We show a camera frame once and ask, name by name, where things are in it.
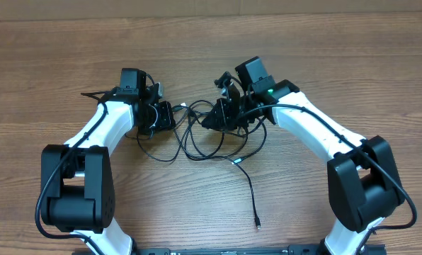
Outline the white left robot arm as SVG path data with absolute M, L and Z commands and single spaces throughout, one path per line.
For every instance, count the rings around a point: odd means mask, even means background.
M 115 219 L 110 156 L 132 129 L 152 138 L 175 125 L 163 87 L 135 68 L 124 68 L 120 84 L 88 94 L 96 113 L 64 144 L 41 154 L 40 195 L 35 224 L 49 239 L 80 239 L 93 254 L 136 254 L 134 239 Z

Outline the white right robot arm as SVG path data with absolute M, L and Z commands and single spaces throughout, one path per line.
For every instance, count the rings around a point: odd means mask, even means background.
M 233 131 L 264 117 L 291 132 L 326 163 L 329 203 L 336 217 L 316 254 L 384 254 L 366 244 L 406 198 L 389 143 L 367 139 L 339 125 L 314 106 L 291 81 L 276 81 L 259 57 L 215 80 L 219 98 L 202 122 Z

